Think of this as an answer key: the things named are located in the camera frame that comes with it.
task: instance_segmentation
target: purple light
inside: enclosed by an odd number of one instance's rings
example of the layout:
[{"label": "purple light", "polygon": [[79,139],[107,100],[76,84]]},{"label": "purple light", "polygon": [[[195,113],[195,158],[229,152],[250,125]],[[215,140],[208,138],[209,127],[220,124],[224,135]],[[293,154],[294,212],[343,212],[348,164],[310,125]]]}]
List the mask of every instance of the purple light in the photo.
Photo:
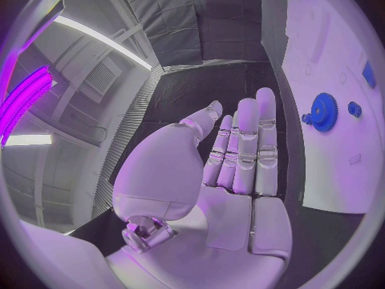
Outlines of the purple light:
[{"label": "purple light", "polygon": [[20,93],[29,87],[36,79],[48,72],[49,66],[43,66],[31,75],[24,79],[5,99],[4,103],[0,107],[0,120],[2,120],[4,113],[7,111],[12,102],[20,95]]},{"label": "purple light", "polygon": [[23,106],[22,108],[16,113],[14,118],[9,123],[8,127],[6,128],[3,138],[1,139],[1,147],[4,148],[6,141],[8,140],[10,134],[12,133],[12,130],[16,127],[18,122],[21,120],[21,118],[29,111],[29,109],[32,107],[34,103],[36,103],[37,100],[39,100],[45,93],[47,93],[50,88],[52,88],[52,80],[47,83],[43,88],[41,88],[39,91],[37,91]]},{"label": "purple light", "polygon": [[46,73],[38,77],[34,82],[31,82],[24,90],[19,92],[19,95],[14,99],[0,119],[0,134],[4,134],[4,131],[8,127],[8,124],[12,122],[16,113],[24,106],[24,104],[32,98],[37,91],[43,88],[46,84],[52,83],[52,76]]}]

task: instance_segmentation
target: purple led light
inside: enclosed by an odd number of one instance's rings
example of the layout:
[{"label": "purple led light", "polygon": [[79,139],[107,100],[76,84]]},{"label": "purple led light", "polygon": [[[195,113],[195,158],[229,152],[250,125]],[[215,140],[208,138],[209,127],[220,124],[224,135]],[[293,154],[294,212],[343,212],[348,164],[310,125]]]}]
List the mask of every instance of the purple led light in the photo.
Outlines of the purple led light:
[{"label": "purple led light", "polygon": [[18,122],[21,120],[23,115],[29,111],[29,109],[32,107],[34,103],[36,103],[37,100],[39,100],[45,93],[47,93],[50,88],[52,88],[52,80],[47,83],[43,88],[41,88],[39,91],[37,91],[22,107],[21,109],[16,113],[14,118],[9,123],[8,127],[6,128],[3,138],[1,139],[1,148],[4,148],[6,141],[8,140],[10,134],[12,133],[12,130],[16,127]]},{"label": "purple led light", "polygon": [[8,125],[12,122],[13,118],[24,104],[48,83],[52,84],[52,76],[51,74],[46,73],[38,77],[35,81],[30,82],[27,87],[19,91],[17,97],[7,106],[7,109],[0,119],[0,135],[4,134]]},{"label": "purple led light", "polygon": [[25,88],[29,87],[36,79],[40,76],[46,74],[48,72],[49,66],[43,66],[31,75],[24,79],[11,93],[8,95],[7,99],[5,99],[4,103],[0,107],[0,120],[2,120],[4,113],[7,111],[9,106],[12,104],[14,100],[20,95],[20,93],[25,90]]}]

